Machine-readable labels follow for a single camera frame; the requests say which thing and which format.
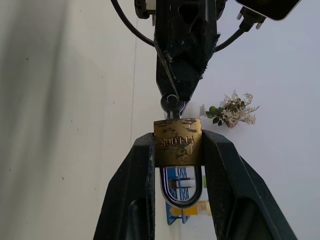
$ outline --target white wall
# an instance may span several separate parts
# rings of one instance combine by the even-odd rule
[[[120,3],[152,37],[151,20],[137,22],[133,2]],[[302,1],[285,21],[268,20],[213,56],[188,106],[196,117],[233,89],[254,94],[255,126],[203,118],[203,127],[235,143],[306,240],[320,237],[317,7]],[[238,28],[240,8],[228,2],[220,42]],[[109,180],[134,139],[164,117],[155,71],[155,50],[109,0],[0,1],[0,239],[92,238]],[[156,186],[156,239],[179,239]],[[212,222],[195,220],[181,238],[212,239]]]

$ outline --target padlock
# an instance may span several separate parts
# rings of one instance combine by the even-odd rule
[[[154,122],[155,166],[202,165],[201,120],[168,119]]]

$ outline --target white flowers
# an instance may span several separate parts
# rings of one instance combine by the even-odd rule
[[[234,128],[238,122],[253,125],[256,123],[255,115],[251,113],[258,110],[259,107],[248,107],[251,104],[253,95],[244,94],[245,99],[239,98],[234,91],[231,97],[225,95],[224,100],[220,103],[220,107],[211,107],[207,112],[209,118],[213,118],[213,123],[219,126],[226,124],[229,128]]]

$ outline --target cable connector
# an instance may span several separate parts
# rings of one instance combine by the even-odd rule
[[[246,7],[242,7],[236,19],[240,20],[243,16],[243,20],[239,26],[240,29],[245,32],[249,32],[254,24],[256,25],[256,29],[260,29],[261,25],[266,20],[265,16],[260,15],[259,13],[252,11]]]

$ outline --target dried flower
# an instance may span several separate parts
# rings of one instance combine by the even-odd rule
[[[253,125],[256,123],[255,115],[251,113],[258,110],[258,107],[249,107],[251,104],[253,95],[250,93],[244,94],[242,100],[236,91],[234,91],[231,97],[225,95],[224,100],[220,103],[218,108],[212,106],[209,111],[206,112],[208,118],[213,118],[213,123],[221,126],[226,124],[228,128],[234,128],[238,122],[244,122],[246,124]]]

